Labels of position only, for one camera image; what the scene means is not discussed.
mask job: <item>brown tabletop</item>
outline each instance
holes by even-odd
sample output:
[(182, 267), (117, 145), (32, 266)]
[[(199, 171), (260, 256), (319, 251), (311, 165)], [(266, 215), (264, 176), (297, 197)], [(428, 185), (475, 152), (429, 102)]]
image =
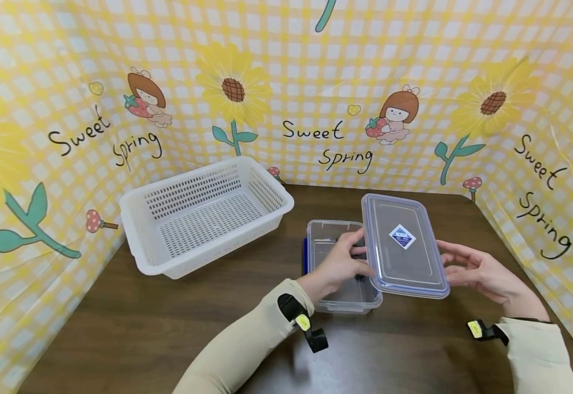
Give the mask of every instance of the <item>brown tabletop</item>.
[[(139, 273), (123, 244), (20, 392), (170, 393), (217, 333), (284, 278), (299, 277), (308, 221), (362, 222), (365, 190), (286, 188), (295, 208), (276, 231), (178, 281)], [(379, 193), (422, 202), (436, 237), (491, 253), (532, 286), (470, 200)], [(506, 348), (470, 339), (465, 327), (500, 316), (500, 306), (458, 288), (443, 301), (385, 294), (365, 316), (316, 314), (330, 347), (312, 354), (303, 335), (292, 335), (239, 393), (512, 393)], [(573, 339), (561, 328), (573, 366)]]

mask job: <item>green stem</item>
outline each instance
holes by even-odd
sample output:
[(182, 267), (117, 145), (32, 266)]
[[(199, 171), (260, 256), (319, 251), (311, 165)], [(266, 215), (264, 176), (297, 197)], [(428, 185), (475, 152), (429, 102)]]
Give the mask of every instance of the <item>green stem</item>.
[(20, 246), (34, 244), (39, 241), (40, 239), (38, 236), (30, 236), (28, 238), (22, 237), (22, 244)]
[(22, 245), (30, 245), (34, 244), (35, 242), (43, 242), (51, 249), (56, 250), (57, 252), (63, 254), (69, 258), (79, 258), (81, 257), (81, 253), (78, 250), (72, 250), (67, 246), (60, 244), (59, 242), (52, 239), (45, 231), (39, 228), (37, 224), (29, 224), (27, 223), (28, 217), (26, 216), (26, 212), (22, 209), (20, 204), (17, 203), (15, 199), (7, 199), (6, 201), (7, 206), (13, 212), (13, 215), (19, 219), (22, 224), (26, 226), (30, 230), (30, 232), (34, 233), (35, 236), (24, 238), (26, 240), (25, 244)]
[(455, 145), (455, 148), (453, 148), (451, 154), (448, 155), (448, 159), (445, 159), (444, 162), (446, 164), (444, 164), (444, 168), (442, 169), (442, 174), (440, 174), (440, 185), (446, 185), (446, 177), (448, 175), (448, 169), (451, 168), (453, 159), (457, 156), (457, 150), (464, 145), (466, 140), (468, 140), (468, 137), (470, 137), (470, 134), (468, 134), (465, 137), (462, 137), (461, 140), (457, 142), (457, 145)]
[(325, 25), (328, 23), (330, 16), (332, 14), (332, 10), (335, 9), (335, 3), (337, 0), (327, 0), (326, 7), (324, 8), (324, 13), (322, 13), (322, 17), (319, 18), (319, 22), (315, 25), (315, 31), (320, 33)]
[(230, 126), (232, 127), (232, 146), (234, 146), (234, 151), (236, 152), (236, 156), (241, 156), (241, 146), (238, 144), (238, 138), (237, 138), (237, 134), (238, 132), (236, 131), (236, 120), (233, 120), (230, 123)]

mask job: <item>perforated basket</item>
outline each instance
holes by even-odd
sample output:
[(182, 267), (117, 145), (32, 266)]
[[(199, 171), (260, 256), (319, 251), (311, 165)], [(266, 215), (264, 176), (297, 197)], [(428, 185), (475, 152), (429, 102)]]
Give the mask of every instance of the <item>perforated basket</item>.
[(178, 279), (276, 229), (293, 198), (236, 157), (130, 191), (122, 224), (138, 269)]

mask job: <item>forearm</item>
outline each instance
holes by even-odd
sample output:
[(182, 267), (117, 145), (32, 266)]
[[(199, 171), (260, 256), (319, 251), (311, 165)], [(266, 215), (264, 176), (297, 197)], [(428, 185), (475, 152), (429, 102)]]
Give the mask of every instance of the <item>forearm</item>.
[(278, 308), (278, 297), (285, 293), (294, 296), (309, 315), (313, 314), (313, 304), (302, 287), (286, 279), (199, 353), (174, 393), (221, 394), (238, 390), (262, 360), (294, 331)]
[(569, 353), (555, 324), (501, 319), (516, 394), (573, 394)]

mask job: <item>red mushroom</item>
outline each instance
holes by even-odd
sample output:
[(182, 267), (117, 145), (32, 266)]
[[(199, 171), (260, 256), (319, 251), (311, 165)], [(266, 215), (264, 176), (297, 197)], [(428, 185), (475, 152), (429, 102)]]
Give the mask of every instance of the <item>red mushroom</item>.
[(106, 223), (101, 219), (101, 215), (99, 215), (96, 209), (90, 209), (87, 212), (86, 229), (91, 233), (95, 233), (103, 227), (116, 229), (118, 225), (115, 223)]
[(282, 179), (280, 179), (280, 169), (278, 167), (271, 167), (268, 169), (269, 173), (278, 180), (279, 183), (284, 183)]
[(464, 184), (462, 184), (461, 186), (467, 188), (470, 191), (470, 199), (472, 199), (472, 202), (475, 202), (476, 200), (475, 193), (477, 192), (477, 189), (481, 187), (481, 185), (483, 185), (483, 179), (479, 177), (474, 177), (466, 179)]

